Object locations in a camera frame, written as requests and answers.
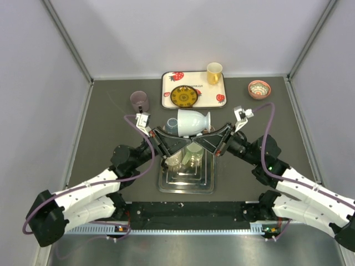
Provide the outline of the green mug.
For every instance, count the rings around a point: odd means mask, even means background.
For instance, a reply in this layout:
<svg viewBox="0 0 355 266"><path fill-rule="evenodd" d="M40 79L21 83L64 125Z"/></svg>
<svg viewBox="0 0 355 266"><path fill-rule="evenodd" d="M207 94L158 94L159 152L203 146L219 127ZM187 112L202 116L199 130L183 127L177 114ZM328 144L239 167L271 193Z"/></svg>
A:
<svg viewBox="0 0 355 266"><path fill-rule="evenodd" d="M200 163L204 155L204 149L196 144L188 145L185 148L185 155L182 159L183 166L196 166Z"/></svg>

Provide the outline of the light blue white mug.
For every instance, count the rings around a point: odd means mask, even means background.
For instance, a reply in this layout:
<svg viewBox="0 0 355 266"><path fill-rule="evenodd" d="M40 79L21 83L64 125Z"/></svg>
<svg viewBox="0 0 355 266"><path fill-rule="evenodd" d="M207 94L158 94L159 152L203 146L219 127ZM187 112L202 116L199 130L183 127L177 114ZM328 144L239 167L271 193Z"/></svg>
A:
<svg viewBox="0 0 355 266"><path fill-rule="evenodd" d="M206 130L210 133L211 113L206 115L198 111L180 109L177 112L177 130L179 137L198 135Z"/></svg>

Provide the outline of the purple mug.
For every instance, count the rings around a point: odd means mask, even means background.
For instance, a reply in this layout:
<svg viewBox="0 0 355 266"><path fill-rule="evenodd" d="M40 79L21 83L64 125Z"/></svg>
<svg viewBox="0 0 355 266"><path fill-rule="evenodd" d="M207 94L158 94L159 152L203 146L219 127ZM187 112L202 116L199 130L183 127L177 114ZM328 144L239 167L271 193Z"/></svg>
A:
<svg viewBox="0 0 355 266"><path fill-rule="evenodd" d="M144 91L135 91L130 96L130 102L136 113L148 112L149 99Z"/></svg>

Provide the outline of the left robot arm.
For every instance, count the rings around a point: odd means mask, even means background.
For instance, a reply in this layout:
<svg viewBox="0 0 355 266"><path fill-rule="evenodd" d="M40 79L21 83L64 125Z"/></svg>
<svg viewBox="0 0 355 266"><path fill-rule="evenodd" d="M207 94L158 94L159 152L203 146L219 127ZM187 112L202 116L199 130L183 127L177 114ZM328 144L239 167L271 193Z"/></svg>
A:
<svg viewBox="0 0 355 266"><path fill-rule="evenodd" d="M190 144L191 134L169 134L157 127L142 133L142 143L133 148L119 145L111 165L95 177L66 190L45 190L34 200L23 225L23 233L34 235L40 247L47 247L69 230L98 219L124 217L126 207L116 200L118 191L140 178L137 169L156 156L168 158Z"/></svg>

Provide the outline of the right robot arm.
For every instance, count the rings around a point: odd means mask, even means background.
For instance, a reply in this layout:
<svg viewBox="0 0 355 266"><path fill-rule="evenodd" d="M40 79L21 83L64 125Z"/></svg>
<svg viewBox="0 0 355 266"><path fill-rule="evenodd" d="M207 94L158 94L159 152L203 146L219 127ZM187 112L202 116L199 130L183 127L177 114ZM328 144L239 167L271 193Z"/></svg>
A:
<svg viewBox="0 0 355 266"><path fill-rule="evenodd" d="M256 179L277 190L274 201L260 203L258 210L263 218L277 216L302 222L354 251L354 200L315 183L278 159L281 150L271 136L266 137L271 142L270 151L262 145L262 138L249 143L245 135L233 133L229 124L192 140L215 156L229 152L254 165L252 174Z"/></svg>

